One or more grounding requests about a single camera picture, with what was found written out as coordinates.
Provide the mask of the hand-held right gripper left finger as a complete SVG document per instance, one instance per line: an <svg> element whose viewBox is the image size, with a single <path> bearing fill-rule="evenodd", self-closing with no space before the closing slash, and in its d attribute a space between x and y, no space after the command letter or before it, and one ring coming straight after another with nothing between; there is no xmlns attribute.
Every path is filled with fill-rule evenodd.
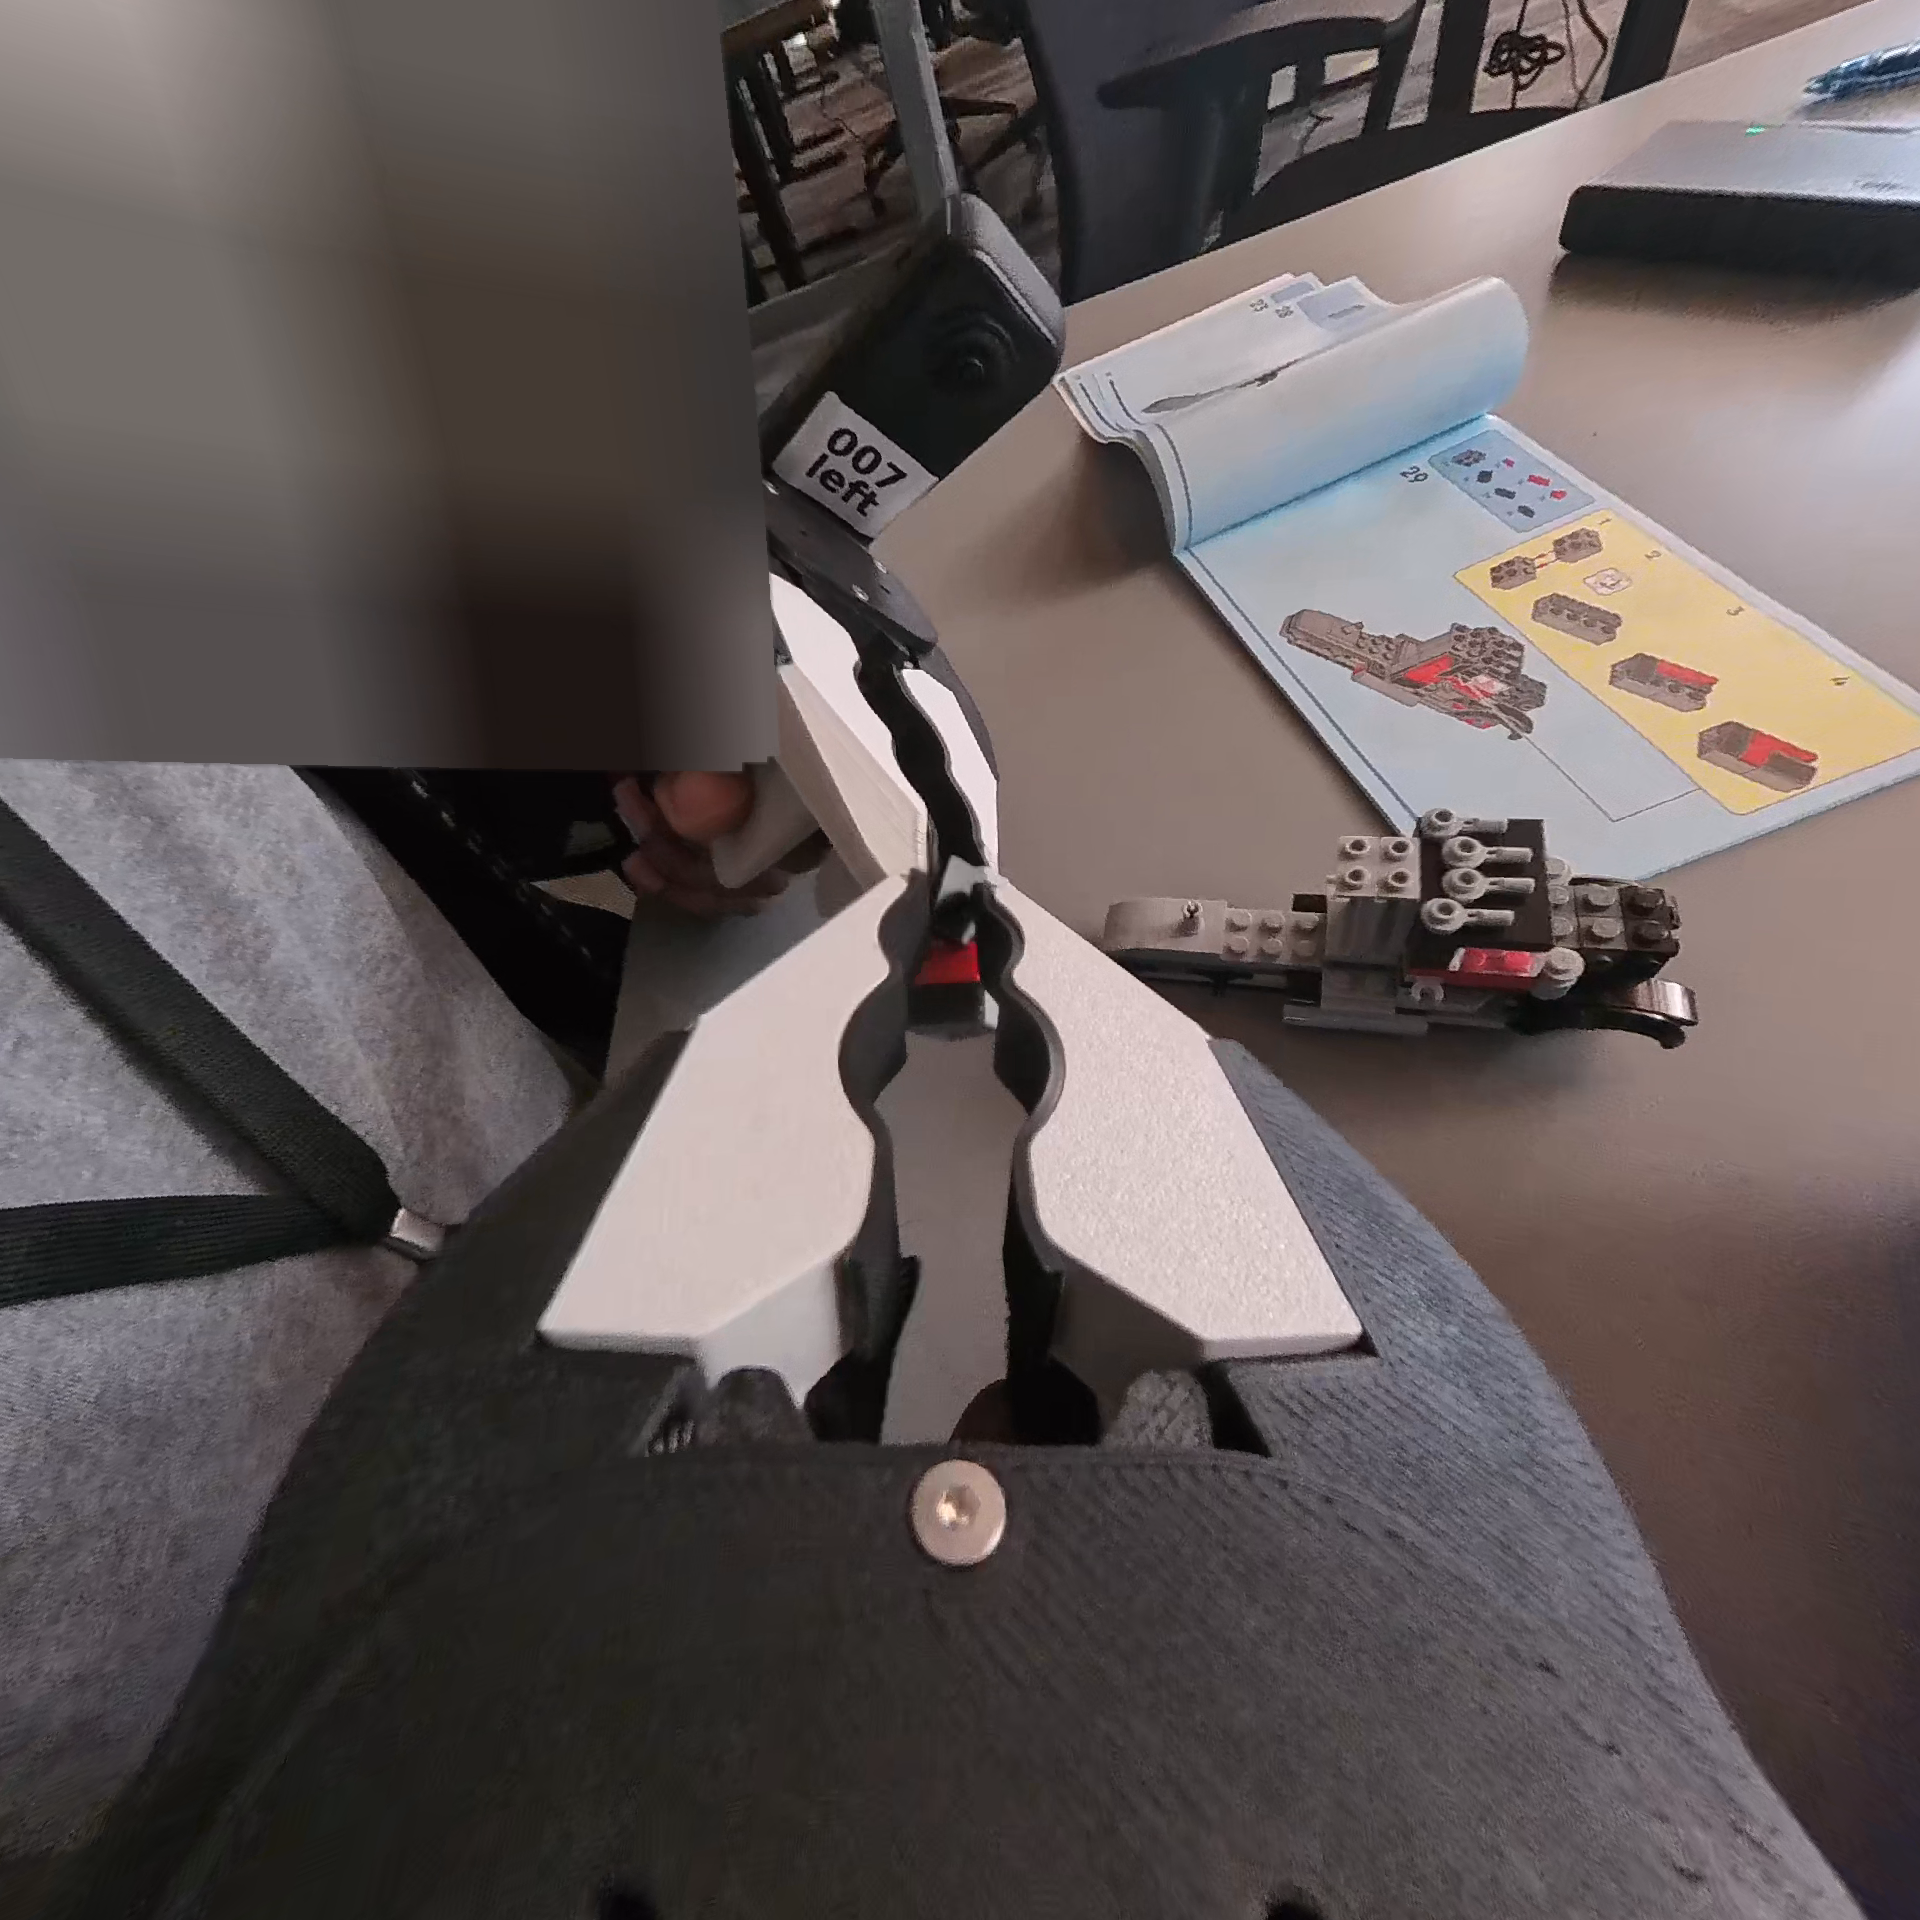
<svg viewBox="0 0 1920 1920"><path fill-rule="evenodd" d="M875 1087L898 1070L921 878L877 880L742 982L686 1034L629 1158L542 1313L570 1352L693 1361L707 1380L761 1369L824 1380L858 1344L851 1259L875 1222L875 1091L846 1044L881 1015Z"/></svg>

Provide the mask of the brick instruction booklet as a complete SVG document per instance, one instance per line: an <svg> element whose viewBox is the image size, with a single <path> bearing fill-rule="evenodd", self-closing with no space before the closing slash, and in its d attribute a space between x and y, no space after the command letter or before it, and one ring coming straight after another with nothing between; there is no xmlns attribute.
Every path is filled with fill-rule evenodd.
<svg viewBox="0 0 1920 1920"><path fill-rule="evenodd" d="M1915 779L1915 690L1497 417L1501 280L1270 280L1054 377L1382 818L1656 878Z"/></svg>

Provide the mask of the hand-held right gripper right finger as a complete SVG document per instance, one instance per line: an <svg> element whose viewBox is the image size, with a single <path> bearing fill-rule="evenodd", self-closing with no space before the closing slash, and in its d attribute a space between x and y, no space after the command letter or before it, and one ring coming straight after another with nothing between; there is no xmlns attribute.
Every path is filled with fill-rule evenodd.
<svg viewBox="0 0 1920 1920"><path fill-rule="evenodd" d="M1358 1350L1363 1323L1209 1035L1013 886L978 890L994 1070L1025 1113L1014 1366Z"/></svg>

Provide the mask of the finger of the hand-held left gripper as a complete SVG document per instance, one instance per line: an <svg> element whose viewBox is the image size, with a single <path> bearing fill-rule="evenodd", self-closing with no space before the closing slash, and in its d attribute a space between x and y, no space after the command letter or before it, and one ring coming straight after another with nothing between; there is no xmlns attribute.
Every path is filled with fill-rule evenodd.
<svg viewBox="0 0 1920 1920"><path fill-rule="evenodd" d="M921 870L937 890L954 863L994 876L998 774L990 732L944 657L858 662L858 696L874 720L874 755L916 812Z"/></svg>
<svg viewBox="0 0 1920 1920"><path fill-rule="evenodd" d="M776 626L785 648L776 763L785 779L862 890L926 878L929 808L859 687L853 635L785 579L776 579Z"/></svg>

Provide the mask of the blue pen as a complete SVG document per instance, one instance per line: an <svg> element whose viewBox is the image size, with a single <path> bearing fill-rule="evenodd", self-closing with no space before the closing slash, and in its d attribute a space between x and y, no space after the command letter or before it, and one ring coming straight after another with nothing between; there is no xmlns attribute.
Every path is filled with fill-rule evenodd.
<svg viewBox="0 0 1920 1920"><path fill-rule="evenodd" d="M1917 84L1917 40L1854 56L1804 84L1810 105L1837 105Z"/></svg>

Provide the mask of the dark grey office chair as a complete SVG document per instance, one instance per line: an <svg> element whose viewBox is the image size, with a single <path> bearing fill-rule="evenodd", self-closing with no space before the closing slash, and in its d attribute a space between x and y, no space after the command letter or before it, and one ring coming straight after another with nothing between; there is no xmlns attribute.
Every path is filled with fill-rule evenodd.
<svg viewBox="0 0 1920 1920"><path fill-rule="evenodd" d="M1553 113L1470 113L1486 4L1444 14L1429 115L1393 129L1424 4L1025 4L1058 185L1061 291L1078 304L1220 246L1533 130ZM1269 83L1378 52L1363 130L1254 185Z"/></svg>

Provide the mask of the person's left hand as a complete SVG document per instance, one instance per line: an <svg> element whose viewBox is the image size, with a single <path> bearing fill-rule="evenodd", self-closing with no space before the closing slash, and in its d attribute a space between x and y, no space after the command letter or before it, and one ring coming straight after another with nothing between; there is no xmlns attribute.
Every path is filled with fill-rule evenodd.
<svg viewBox="0 0 1920 1920"><path fill-rule="evenodd" d="M620 864L629 890L643 904L670 905L699 922L758 915L788 880L813 873L829 852L813 834L776 870L725 887L712 850L755 812L747 774L612 775L610 799L632 836L632 852Z"/></svg>

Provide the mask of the grey desk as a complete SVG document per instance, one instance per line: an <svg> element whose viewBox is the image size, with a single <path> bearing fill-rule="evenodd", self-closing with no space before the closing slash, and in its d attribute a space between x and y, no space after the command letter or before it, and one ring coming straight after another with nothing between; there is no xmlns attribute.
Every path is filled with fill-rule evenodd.
<svg viewBox="0 0 1920 1920"><path fill-rule="evenodd" d="M1505 417L1915 684L1915 297L1561 265L1568 194L1672 121L1766 124L1915 36L1861 4L1069 311L1069 359L1280 273L1526 304ZM998 756L1014 886L1277 904L1363 796L1166 561L1138 465L1054 398L881 543ZM1701 1028L1381 1040L1174 995L1478 1271L1633 1502L1716 1691L1875 1916L1915 1916L1915 784L1673 878Z"/></svg>

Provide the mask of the black silver power bank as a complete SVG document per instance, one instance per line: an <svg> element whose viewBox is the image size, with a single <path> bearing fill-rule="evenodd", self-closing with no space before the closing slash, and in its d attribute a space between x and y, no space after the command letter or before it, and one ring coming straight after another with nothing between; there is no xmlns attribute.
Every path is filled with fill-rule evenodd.
<svg viewBox="0 0 1920 1920"><path fill-rule="evenodd" d="M1572 256L1913 291L1917 132L1672 124L1572 192L1558 246Z"/></svg>

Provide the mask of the small black red brick assembly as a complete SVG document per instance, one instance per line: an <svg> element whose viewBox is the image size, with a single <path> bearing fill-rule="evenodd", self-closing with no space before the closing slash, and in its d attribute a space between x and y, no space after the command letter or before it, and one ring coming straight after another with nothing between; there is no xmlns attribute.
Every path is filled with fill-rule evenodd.
<svg viewBox="0 0 1920 1920"><path fill-rule="evenodd" d="M908 988L908 1031L926 1040L976 1040L998 1014L978 956L981 904L992 876L950 856L933 887L929 947Z"/></svg>

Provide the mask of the grey black toy brick truck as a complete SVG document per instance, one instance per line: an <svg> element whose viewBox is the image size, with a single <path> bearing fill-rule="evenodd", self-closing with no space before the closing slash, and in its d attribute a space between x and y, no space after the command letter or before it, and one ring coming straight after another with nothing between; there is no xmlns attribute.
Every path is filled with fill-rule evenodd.
<svg viewBox="0 0 1920 1920"><path fill-rule="evenodd" d="M1162 986L1277 996L1289 1025L1422 1035L1613 1031L1678 1050L1697 1031L1675 899L1578 872L1545 822L1429 809L1413 833L1347 834L1288 904L1122 899L1100 950Z"/></svg>

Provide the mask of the person's grey sweater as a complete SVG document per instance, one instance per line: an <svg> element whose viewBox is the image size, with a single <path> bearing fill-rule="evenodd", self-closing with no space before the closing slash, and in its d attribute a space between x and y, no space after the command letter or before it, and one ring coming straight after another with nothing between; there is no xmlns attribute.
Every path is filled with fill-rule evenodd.
<svg viewBox="0 0 1920 1920"><path fill-rule="evenodd" d="M576 1070L340 803L278 767L8 760L4 803L458 1226ZM265 1193L4 930L4 1208ZM386 1251L4 1311L4 1880L84 1842L192 1674L262 1504L408 1289Z"/></svg>

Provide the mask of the grey utility cart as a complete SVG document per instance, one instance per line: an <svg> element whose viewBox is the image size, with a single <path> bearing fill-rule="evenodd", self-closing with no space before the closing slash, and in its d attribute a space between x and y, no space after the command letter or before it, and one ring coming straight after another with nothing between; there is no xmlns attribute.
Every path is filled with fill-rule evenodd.
<svg viewBox="0 0 1920 1920"><path fill-rule="evenodd" d="M728 129L737 175L747 190L761 243L772 256L785 297L809 287L801 243L787 220L772 156L753 121L747 63L808 26L826 4L721 3L728 75ZM884 88L894 104L901 156L920 215L939 210L960 192L957 160L947 132L944 104L933 72L921 4L870 3Z"/></svg>

